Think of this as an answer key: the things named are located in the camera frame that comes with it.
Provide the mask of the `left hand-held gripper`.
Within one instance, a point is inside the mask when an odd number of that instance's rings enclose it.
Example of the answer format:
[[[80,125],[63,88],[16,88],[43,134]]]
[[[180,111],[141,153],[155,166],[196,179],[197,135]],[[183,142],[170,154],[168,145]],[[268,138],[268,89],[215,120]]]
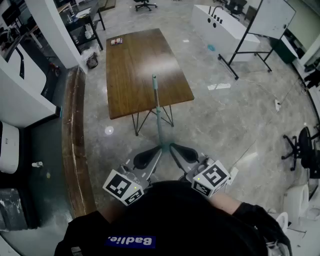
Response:
[[[137,201],[151,184],[162,156],[160,146],[138,153],[117,169],[112,169],[102,188],[126,206]]]

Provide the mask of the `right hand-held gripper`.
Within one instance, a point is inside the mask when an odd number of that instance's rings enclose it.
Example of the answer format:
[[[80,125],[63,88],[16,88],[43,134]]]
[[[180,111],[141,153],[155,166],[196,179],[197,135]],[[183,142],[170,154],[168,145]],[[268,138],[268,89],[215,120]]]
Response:
[[[186,179],[191,183],[191,188],[207,198],[218,192],[230,179],[222,163],[209,156],[190,170],[188,162],[197,162],[199,158],[193,148],[173,143],[170,144],[170,154],[178,168],[187,174]]]

